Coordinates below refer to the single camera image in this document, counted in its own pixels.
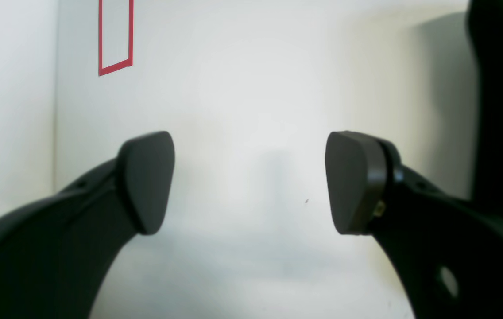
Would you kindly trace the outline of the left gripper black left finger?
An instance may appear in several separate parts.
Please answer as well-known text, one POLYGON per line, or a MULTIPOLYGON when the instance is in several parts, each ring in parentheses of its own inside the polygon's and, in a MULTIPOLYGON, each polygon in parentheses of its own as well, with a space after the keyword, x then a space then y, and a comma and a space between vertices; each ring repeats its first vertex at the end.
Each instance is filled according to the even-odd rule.
POLYGON ((87 319, 121 249, 160 229, 175 164, 170 133, 126 141, 59 193, 0 217, 0 319, 87 319))

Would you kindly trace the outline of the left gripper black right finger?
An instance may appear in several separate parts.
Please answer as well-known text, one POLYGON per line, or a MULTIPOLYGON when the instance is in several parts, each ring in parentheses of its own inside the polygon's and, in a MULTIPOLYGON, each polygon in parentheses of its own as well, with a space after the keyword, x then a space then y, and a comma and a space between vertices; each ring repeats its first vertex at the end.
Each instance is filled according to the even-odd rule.
POLYGON ((503 319, 503 216, 442 192, 390 141, 359 132, 329 134, 325 172, 336 231, 378 242, 416 319, 503 319))

